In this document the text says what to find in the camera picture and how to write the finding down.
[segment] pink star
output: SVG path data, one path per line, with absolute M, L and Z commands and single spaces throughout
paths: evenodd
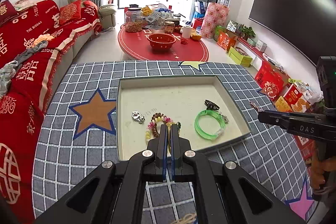
M 310 206 L 314 203 L 314 200 L 308 197 L 307 178 L 305 178 L 303 182 L 300 198 L 286 200 L 285 203 L 289 204 L 292 211 L 295 212 L 299 217 L 301 217 L 303 220 L 306 220 L 306 213 L 308 212 Z

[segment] white tray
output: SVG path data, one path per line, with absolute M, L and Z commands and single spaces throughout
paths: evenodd
M 194 129 L 194 120 L 206 109 L 205 100 L 220 107 L 229 123 L 225 132 L 211 141 L 202 138 Z M 132 112 L 145 116 L 143 124 L 134 122 Z M 193 150 L 205 150 L 230 142 L 251 132 L 251 128 L 229 92 L 217 76 L 190 75 L 138 77 L 121 79 L 117 99 L 117 150 L 120 160 L 147 148 L 146 127 L 156 112 L 164 113 L 174 122 L 181 122 L 180 137 L 190 141 Z M 219 124 L 211 117 L 199 121 L 206 132 L 215 132 Z

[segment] green bangle bracelet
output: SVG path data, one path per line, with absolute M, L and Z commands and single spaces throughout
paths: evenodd
M 208 116 L 211 116 L 211 117 L 215 118 L 216 121 L 219 123 L 220 129 L 217 132 L 215 132 L 214 134 L 206 133 L 200 128 L 200 126 L 198 124 L 198 121 L 199 121 L 200 117 L 204 116 L 204 115 L 208 115 Z M 223 116 L 221 114 L 219 114 L 218 112 L 215 112 L 213 110 L 203 110 L 200 113 L 198 113 L 198 115 L 196 116 L 194 126 L 195 126 L 196 132 L 201 137 L 203 137 L 205 139 L 208 139 L 208 140 L 214 140 L 214 139 L 218 138 L 221 134 L 223 134 L 226 123 L 224 121 Z

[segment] potted plant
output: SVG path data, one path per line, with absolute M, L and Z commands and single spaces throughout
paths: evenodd
M 252 27 L 246 27 L 245 25 L 241 25 L 239 27 L 239 32 L 242 34 L 244 40 L 247 40 L 248 38 L 255 38 L 255 33 Z

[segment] paper towel roll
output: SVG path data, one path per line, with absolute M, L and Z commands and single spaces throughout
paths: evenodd
M 192 27 L 190 27 L 190 26 L 184 26 L 183 27 L 182 37 L 183 38 L 190 38 L 192 30 L 193 30 Z

